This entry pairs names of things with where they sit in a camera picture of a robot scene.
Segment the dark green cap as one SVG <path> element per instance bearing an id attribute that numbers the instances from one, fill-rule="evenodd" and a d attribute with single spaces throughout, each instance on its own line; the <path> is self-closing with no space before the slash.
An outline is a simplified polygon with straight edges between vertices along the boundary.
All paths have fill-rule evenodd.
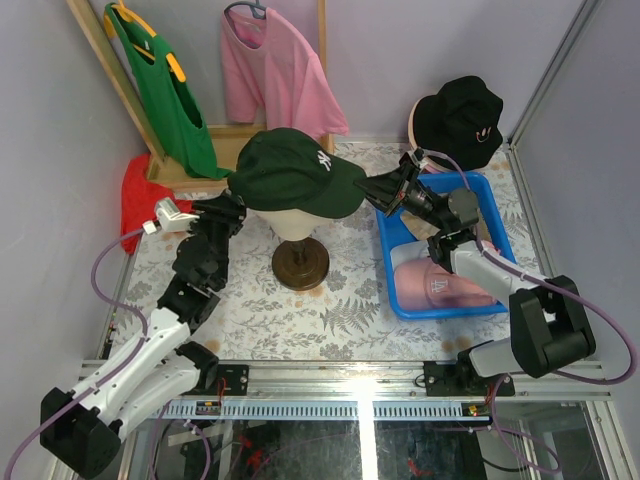
<path id="1" fill-rule="evenodd" d="M 304 132 L 282 127 L 247 142 L 228 186 L 256 211 L 301 210 L 341 219 L 363 203 L 355 183 L 365 178 L 360 166 L 330 154 Z"/>

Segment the cream foam mannequin head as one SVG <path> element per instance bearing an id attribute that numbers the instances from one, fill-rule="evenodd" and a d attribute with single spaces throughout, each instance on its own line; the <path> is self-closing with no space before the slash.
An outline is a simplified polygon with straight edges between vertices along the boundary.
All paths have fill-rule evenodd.
<path id="1" fill-rule="evenodd" d="M 316 228 L 332 222 L 330 218 L 313 215 L 300 209 L 255 210 L 254 213 L 264 220 L 281 240 L 289 242 L 305 240 Z"/>

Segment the dark mannequin base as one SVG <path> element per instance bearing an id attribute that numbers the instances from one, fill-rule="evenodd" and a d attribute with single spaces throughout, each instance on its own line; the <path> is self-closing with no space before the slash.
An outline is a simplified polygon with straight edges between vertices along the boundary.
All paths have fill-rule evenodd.
<path id="1" fill-rule="evenodd" d="M 329 253 L 318 240 L 283 241 L 274 251 L 271 266 L 280 284 L 293 291 L 320 285 L 329 272 Z"/>

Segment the blue plastic bin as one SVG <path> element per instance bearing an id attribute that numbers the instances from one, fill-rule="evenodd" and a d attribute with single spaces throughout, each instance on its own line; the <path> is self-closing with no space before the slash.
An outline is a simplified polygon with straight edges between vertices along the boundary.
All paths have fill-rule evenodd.
<path id="1" fill-rule="evenodd" d="M 479 201 L 491 243 L 507 260 L 516 259 L 489 181 L 480 173 L 466 178 Z M 463 187 L 459 174 L 423 174 L 420 182 L 434 192 L 450 193 Z M 497 300 L 481 294 L 479 287 L 452 274 L 437 273 L 428 257 L 427 243 L 419 241 L 401 220 L 400 209 L 390 217 L 376 211 L 391 308 L 403 321 L 436 320 L 506 313 Z"/>

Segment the black hat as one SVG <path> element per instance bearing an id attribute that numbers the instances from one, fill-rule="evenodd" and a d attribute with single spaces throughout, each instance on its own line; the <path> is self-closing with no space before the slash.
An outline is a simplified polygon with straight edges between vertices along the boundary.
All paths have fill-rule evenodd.
<path id="1" fill-rule="evenodd" d="M 484 80 L 460 77 L 420 103 L 415 138 L 419 148 L 447 155 L 464 171 L 482 169 L 503 142 L 498 129 L 502 111 L 503 100 Z"/>

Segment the pink t-shirt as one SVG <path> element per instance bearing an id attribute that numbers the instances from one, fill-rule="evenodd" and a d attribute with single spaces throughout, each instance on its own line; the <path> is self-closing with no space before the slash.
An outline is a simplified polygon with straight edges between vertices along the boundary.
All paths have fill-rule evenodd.
<path id="1" fill-rule="evenodd" d="M 276 10 L 263 19 L 223 14 L 220 51 L 229 120 L 252 123 L 262 111 L 269 129 L 291 127 L 314 139 L 349 133 L 319 56 Z"/>

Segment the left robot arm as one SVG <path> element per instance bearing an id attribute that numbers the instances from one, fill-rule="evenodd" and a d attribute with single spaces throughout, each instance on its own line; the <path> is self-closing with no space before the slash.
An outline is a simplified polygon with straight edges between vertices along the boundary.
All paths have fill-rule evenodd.
<path id="1" fill-rule="evenodd" d="M 133 236 L 185 232 L 172 264 L 174 276 L 133 336 L 71 390 L 52 389 L 41 402 L 40 444 L 84 479 L 100 475 L 128 435 L 175 397 L 212 392 L 217 356 L 192 341 L 226 287 L 229 241 L 242 228 L 246 207 L 224 190 L 193 203 L 189 213 L 165 197 L 155 217 Z"/>

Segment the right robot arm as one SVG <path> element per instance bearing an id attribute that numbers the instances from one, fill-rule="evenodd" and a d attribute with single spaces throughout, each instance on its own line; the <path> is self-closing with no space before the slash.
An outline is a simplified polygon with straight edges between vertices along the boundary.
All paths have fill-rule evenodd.
<path id="1" fill-rule="evenodd" d="M 583 299 L 566 276 L 546 280 L 485 246 L 476 233 L 480 202 L 468 183 L 436 193 L 420 179 L 427 151 L 406 152 L 396 169 L 356 181 L 369 203 L 385 216 L 405 210 L 436 227 L 427 241 L 431 260 L 472 281 L 509 312 L 510 335 L 459 353 L 435 377 L 467 394 L 478 394 L 505 374 L 541 378 L 596 350 Z"/>

